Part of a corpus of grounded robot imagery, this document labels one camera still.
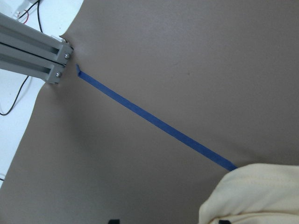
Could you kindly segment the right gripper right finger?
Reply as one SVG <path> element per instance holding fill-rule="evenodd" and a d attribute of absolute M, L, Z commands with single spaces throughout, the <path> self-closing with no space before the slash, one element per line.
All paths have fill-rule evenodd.
<path fill-rule="evenodd" d="M 218 224 L 229 224 L 229 220 L 219 220 Z"/>

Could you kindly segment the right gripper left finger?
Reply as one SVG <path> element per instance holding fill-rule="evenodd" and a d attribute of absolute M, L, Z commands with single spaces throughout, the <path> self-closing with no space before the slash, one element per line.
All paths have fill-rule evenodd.
<path fill-rule="evenodd" d="M 109 220 L 109 224 L 120 224 L 120 220 L 119 219 L 111 219 L 111 220 Z"/>

